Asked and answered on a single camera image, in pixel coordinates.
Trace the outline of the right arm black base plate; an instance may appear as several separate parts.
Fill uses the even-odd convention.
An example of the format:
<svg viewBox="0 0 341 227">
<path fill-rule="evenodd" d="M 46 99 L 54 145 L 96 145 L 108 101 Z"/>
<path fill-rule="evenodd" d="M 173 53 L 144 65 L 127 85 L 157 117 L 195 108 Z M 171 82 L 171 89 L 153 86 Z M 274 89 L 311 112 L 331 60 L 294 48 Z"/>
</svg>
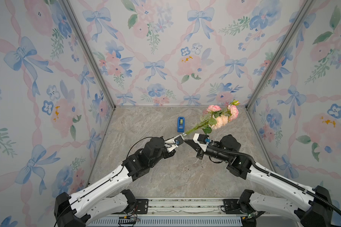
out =
<svg viewBox="0 0 341 227">
<path fill-rule="evenodd" d="M 223 199 L 221 211 L 226 214 L 243 214 L 238 199 Z"/>
</svg>

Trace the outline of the artificial pink cream flower bouquet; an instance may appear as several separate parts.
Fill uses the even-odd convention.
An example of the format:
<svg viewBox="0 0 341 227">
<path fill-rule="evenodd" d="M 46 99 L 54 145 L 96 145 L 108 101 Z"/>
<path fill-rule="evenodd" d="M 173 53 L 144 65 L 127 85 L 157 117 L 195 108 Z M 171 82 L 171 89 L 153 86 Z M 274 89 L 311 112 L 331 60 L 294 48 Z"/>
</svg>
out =
<svg viewBox="0 0 341 227">
<path fill-rule="evenodd" d="M 212 131 L 220 129 L 233 120 L 237 119 L 239 115 L 238 106 L 240 102 L 233 100 L 231 103 L 226 103 L 224 107 L 218 105 L 210 105 L 204 111 L 201 121 L 192 129 L 183 133 L 184 136 L 191 135 L 197 130 L 202 130 L 205 135 Z"/>
</svg>

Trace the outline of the blue tape dispenser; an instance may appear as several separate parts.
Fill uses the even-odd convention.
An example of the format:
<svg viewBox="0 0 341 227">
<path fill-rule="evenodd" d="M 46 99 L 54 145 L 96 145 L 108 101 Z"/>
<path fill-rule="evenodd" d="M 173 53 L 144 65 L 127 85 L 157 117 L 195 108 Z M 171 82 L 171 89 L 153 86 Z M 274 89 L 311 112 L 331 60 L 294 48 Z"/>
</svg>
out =
<svg viewBox="0 0 341 227">
<path fill-rule="evenodd" d="M 185 118 L 184 117 L 178 117 L 177 132 L 180 132 L 180 133 L 185 132 Z"/>
</svg>

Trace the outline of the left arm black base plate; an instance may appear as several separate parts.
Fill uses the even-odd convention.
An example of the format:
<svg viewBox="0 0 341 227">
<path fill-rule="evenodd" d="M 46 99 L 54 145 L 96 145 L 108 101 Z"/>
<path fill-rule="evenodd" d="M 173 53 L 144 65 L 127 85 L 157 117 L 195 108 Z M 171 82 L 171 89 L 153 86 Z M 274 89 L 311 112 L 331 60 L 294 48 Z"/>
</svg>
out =
<svg viewBox="0 0 341 227">
<path fill-rule="evenodd" d="M 149 199 L 137 199 L 132 214 L 147 214 L 149 208 Z"/>
</svg>

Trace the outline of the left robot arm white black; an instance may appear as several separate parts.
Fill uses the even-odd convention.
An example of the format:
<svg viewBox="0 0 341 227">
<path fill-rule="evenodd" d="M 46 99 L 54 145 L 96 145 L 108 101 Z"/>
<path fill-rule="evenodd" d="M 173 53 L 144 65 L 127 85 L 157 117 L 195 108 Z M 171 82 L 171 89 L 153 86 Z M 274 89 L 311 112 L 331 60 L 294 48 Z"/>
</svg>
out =
<svg viewBox="0 0 341 227">
<path fill-rule="evenodd" d="M 107 176 L 73 194 L 61 193 L 55 202 L 56 227 L 85 227 L 110 214 L 130 214 L 136 210 L 136 198 L 129 190 L 112 196 L 118 189 L 148 174 L 162 159 L 175 154 L 184 142 L 182 135 L 165 140 L 149 137 L 143 148 L 137 150 Z"/>
</svg>

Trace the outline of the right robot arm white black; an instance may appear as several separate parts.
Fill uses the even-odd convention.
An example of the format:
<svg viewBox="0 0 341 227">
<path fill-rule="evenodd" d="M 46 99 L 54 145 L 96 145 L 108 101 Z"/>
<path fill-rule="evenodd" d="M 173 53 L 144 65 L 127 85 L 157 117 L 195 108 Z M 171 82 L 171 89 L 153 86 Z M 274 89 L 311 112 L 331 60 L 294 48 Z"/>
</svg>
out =
<svg viewBox="0 0 341 227">
<path fill-rule="evenodd" d="M 241 144 L 231 134 L 221 141 L 195 134 L 185 143 L 197 152 L 198 159 L 208 156 L 218 164 L 225 162 L 227 170 L 235 177 L 260 184 L 279 195 L 271 197 L 245 189 L 237 201 L 224 202 L 226 213 L 246 215 L 243 222 L 255 221 L 268 212 L 289 218 L 303 227 L 333 227 L 333 214 L 341 216 L 341 210 L 333 205 L 327 189 L 296 183 L 263 167 L 252 156 L 240 152 Z"/>
</svg>

